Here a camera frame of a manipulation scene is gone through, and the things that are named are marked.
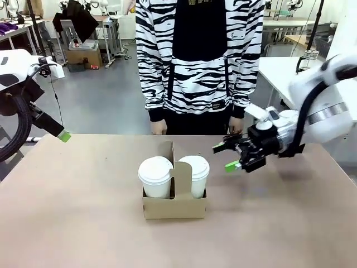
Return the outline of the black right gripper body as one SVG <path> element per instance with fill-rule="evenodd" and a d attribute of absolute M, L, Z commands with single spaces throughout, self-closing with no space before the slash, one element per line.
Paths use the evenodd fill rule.
<path fill-rule="evenodd" d="M 277 138 L 277 127 L 272 126 L 267 130 L 257 129 L 257 125 L 248 127 L 248 137 L 250 138 L 250 156 L 268 156 L 279 153 L 279 140 Z"/>

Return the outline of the person's left hand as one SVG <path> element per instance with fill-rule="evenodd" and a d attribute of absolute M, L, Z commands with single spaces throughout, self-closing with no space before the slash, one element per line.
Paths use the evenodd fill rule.
<path fill-rule="evenodd" d="M 241 134 L 244 129 L 244 119 L 243 118 L 235 118 L 230 117 L 229 119 L 229 128 L 228 133 L 230 135 Z"/>

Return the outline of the person's right hand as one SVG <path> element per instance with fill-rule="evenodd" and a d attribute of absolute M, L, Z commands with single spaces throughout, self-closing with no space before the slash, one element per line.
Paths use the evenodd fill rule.
<path fill-rule="evenodd" d="M 150 125 L 151 125 L 151 133 L 153 135 L 166 135 L 167 124 L 164 119 L 157 122 L 150 122 Z"/>

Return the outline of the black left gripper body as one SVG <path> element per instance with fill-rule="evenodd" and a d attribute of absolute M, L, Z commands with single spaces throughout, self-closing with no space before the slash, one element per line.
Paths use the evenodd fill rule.
<path fill-rule="evenodd" d="M 51 128 L 51 117 L 34 104 L 30 104 L 32 124 L 40 129 Z"/>

